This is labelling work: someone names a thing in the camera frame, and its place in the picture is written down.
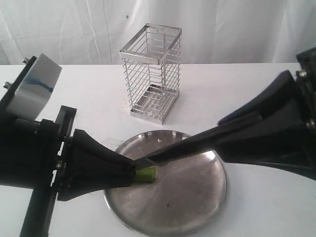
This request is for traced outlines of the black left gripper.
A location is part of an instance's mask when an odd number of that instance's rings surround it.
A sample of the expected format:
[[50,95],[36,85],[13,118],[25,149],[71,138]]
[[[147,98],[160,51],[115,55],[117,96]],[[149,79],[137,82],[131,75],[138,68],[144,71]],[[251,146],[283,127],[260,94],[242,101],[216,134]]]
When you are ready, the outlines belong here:
[[[53,171],[63,169],[58,156],[67,142],[77,111],[62,106],[55,121],[28,121],[0,112],[0,183],[32,189],[20,236],[48,236],[59,189]],[[73,164],[66,185],[66,200],[95,191],[128,187],[136,171],[134,161],[101,145],[87,132],[75,129]]]

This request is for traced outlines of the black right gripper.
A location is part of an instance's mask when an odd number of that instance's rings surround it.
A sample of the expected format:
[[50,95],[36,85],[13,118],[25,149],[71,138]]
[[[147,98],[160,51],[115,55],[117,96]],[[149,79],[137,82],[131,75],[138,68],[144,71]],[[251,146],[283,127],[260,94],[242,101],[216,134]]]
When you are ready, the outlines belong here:
[[281,72],[255,98],[218,122],[222,125],[250,113],[264,118],[216,143],[214,150],[224,162],[273,167],[316,179],[316,49],[301,52],[296,59],[299,71]]

